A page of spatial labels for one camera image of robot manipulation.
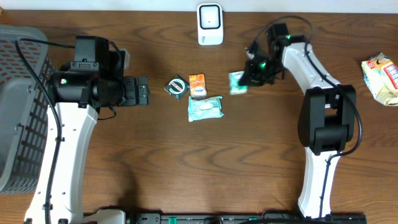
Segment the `small teal tissue pack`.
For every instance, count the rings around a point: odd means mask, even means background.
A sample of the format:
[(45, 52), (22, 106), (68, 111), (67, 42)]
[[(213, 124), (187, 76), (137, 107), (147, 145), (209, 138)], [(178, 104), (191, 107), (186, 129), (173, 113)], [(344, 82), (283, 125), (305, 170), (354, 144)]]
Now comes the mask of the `small teal tissue pack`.
[(243, 76), (244, 72), (239, 71), (239, 72), (231, 72), (229, 73), (229, 94), (230, 95), (240, 95), (240, 94), (245, 94), (248, 91), (247, 86), (240, 86), (239, 81), (241, 77)]

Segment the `red white tape roll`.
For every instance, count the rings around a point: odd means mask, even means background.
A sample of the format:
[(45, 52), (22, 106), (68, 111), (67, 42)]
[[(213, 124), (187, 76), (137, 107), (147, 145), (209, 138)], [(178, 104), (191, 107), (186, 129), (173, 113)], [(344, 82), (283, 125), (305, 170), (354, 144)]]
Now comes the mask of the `red white tape roll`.
[(179, 75), (175, 75), (164, 87), (164, 90), (177, 101), (183, 98), (189, 89), (189, 83)]

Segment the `small orange tissue pack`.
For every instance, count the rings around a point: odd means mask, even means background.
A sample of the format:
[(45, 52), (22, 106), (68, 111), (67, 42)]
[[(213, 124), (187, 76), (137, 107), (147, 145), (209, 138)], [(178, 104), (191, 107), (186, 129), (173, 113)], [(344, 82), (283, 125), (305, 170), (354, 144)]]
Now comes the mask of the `small orange tissue pack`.
[(191, 97), (204, 97), (207, 95), (205, 75), (190, 75), (190, 95)]

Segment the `green Zappy wipes pack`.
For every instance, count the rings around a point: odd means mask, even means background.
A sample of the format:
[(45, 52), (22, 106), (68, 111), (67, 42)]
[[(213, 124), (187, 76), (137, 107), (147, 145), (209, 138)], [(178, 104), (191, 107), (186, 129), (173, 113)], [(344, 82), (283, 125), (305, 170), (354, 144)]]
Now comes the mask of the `green Zappy wipes pack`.
[(188, 101), (188, 121), (223, 117), (224, 113), (221, 111), (222, 98), (222, 96), (212, 96), (204, 100), (195, 100), (190, 96)]

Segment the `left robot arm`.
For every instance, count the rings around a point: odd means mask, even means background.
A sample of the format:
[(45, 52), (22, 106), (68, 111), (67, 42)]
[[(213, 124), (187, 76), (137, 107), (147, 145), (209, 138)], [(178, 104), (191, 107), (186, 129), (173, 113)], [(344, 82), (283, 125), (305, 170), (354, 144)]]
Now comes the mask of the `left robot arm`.
[(105, 207), (84, 215), (81, 195), (88, 145), (101, 108), (149, 103), (147, 77), (126, 77), (129, 53), (98, 36), (79, 35), (74, 59), (41, 85), (49, 107), (45, 152), (25, 223), (131, 223)]

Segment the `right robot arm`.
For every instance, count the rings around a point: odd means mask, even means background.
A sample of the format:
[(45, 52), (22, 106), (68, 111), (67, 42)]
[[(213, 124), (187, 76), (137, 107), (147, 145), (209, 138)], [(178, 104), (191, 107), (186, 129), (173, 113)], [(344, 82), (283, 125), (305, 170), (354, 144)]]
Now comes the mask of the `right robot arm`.
[(261, 32), (269, 51), (262, 54), (257, 40), (252, 42), (238, 84), (271, 85), (278, 73), (293, 75), (304, 94), (298, 138), (305, 148), (305, 175), (298, 209), (304, 218), (331, 218), (335, 169), (339, 159), (348, 155), (346, 143), (353, 138), (354, 125), (360, 123), (356, 91), (330, 76), (313, 53), (309, 38), (290, 34), (287, 24), (270, 22)]

